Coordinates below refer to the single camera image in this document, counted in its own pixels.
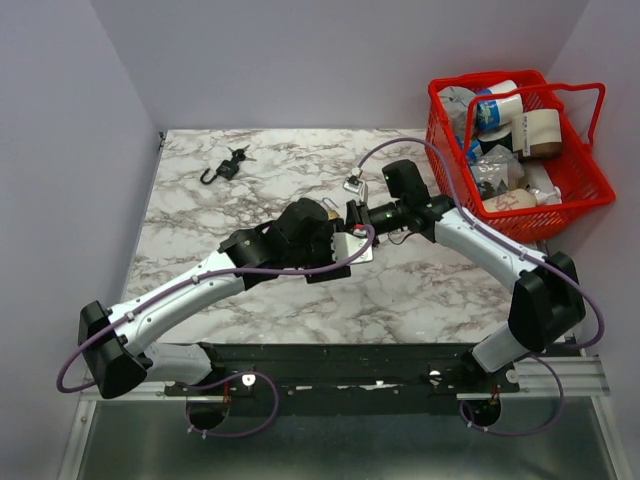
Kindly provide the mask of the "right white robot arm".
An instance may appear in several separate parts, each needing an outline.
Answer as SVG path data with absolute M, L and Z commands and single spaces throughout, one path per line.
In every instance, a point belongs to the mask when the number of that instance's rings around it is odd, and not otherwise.
M 574 262 L 565 254 L 547 257 L 493 230 L 444 194 L 433 196 L 414 162 L 385 166 L 392 202 L 372 208 L 365 199 L 346 205 L 346 224 L 371 225 L 377 235 L 406 229 L 448 247 L 498 280 L 512 295 L 505 325 L 476 344 L 460 367 L 460 379 L 480 392 L 496 371 L 530 353 L 541 353 L 586 315 L 577 290 Z

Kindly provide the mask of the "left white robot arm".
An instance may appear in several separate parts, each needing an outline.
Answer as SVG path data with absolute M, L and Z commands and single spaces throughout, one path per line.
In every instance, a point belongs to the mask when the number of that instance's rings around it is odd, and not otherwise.
M 303 198 L 275 220 L 233 232 L 189 271 L 155 290 L 109 308 L 94 301 L 80 315 L 79 340 L 100 394 L 113 399 L 145 381 L 190 385 L 214 393 L 222 380 L 212 350 L 160 337 L 208 306 L 276 278 L 281 269 L 308 275 L 333 264 L 332 240 L 343 220 Z

